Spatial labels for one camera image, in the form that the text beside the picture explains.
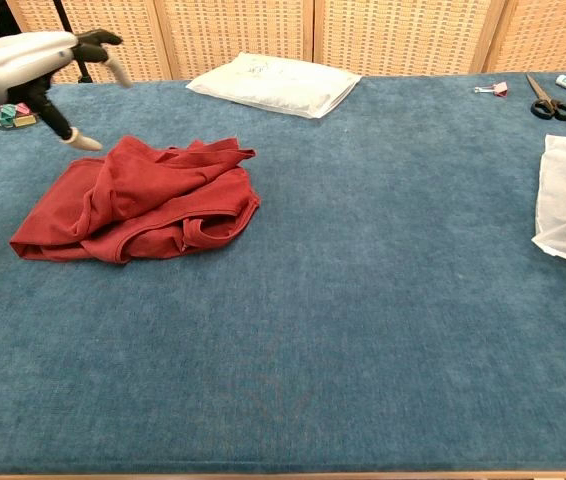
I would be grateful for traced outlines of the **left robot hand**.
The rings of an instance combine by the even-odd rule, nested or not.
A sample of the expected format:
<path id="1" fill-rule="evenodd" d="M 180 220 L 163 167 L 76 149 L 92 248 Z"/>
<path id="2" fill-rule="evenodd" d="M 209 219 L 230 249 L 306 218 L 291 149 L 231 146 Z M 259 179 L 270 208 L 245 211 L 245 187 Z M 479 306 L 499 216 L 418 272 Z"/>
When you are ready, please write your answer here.
<path id="1" fill-rule="evenodd" d="M 123 39 L 104 30 L 81 34 L 38 31 L 0 38 L 0 105 L 25 104 L 55 132 L 59 139 L 79 150 L 99 151 L 102 145 L 85 135 L 47 97 L 53 75 L 76 61 L 105 65 L 115 80 L 129 88 L 132 82 L 122 64 L 110 54 L 108 45 Z"/>

